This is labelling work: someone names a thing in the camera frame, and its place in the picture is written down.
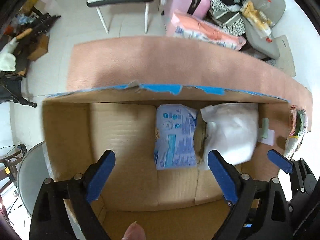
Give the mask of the person's thumb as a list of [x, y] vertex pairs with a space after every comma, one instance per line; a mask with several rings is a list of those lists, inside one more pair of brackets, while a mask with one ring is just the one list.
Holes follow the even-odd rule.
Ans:
[[122, 239], [124, 240], [146, 240], [144, 229], [137, 223], [133, 222], [125, 231]]

